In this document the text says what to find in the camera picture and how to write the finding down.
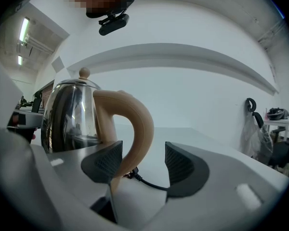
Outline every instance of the kettle lid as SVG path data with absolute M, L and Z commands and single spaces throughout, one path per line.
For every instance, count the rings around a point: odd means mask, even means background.
M 79 70 L 79 78 L 78 79 L 67 79 L 67 80 L 61 81 L 58 85 L 72 84 L 72 85 L 93 87 L 93 88 L 101 90 L 102 88 L 100 88 L 99 85 L 88 80 L 89 76 L 90 76 L 90 70 L 86 67 L 83 67 Z

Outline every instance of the power cord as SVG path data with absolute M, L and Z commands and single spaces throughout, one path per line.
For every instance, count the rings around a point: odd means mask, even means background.
M 128 173 L 128 174 L 126 174 L 126 175 L 124 175 L 124 176 L 122 176 L 122 177 L 124 177 L 124 178 L 129 178 L 129 179 L 135 178 L 136 180 L 141 181 L 142 183 L 144 183 L 144 184 L 146 184 L 146 185 L 148 185 L 148 186 L 150 186 L 150 187 L 153 187 L 153 188 L 156 188 L 156 189 L 159 189 L 159 190 L 162 190 L 162 191 L 167 191 L 167 190 L 168 190 L 168 188 L 160 187 L 160 186 L 154 185 L 154 184 L 152 184 L 152 183 L 150 183 L 150 182 L 147 182 L 146 180 L 144 180 L 144 179 L 138 174 L 138 172 L 139 172 L 139 169 L 136 167 L 136 168 L 134 168 L 130 173 Z

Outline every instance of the kettle handle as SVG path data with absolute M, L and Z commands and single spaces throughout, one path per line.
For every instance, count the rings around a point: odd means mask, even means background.
M 129 119 L 134 128 L 134 140 L 128 154 L 116 172 L 115 178 L 131 172 L 147 154 L 154 135 L 154 124 L 148 109 L 124 91 L 95 90 L 93 92 L 97 115 L 97 135 L 103 143 L 117 141 L 113 115 Z

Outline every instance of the kettle lid knob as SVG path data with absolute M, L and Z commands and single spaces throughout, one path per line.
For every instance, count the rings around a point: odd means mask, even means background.
M 90 76 L 90 70 L 86 67 L 82 67 L 79 70 L 79 79 L 87 79 Z

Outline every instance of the kettle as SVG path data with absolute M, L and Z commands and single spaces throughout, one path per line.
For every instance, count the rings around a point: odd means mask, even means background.
M 89 69 L 82 68 L 78 79 L 62 81 L 53 89 L 43 115 L 42 147 L 46 153 L 56 153 L 117 142 L 113 115 L 124 116 L 134 128 L 134 140 L 115 175 L 119 178 L 136 168 L 148 152 L 153 119 L 132 95 L 102 90 L 89 76 Z

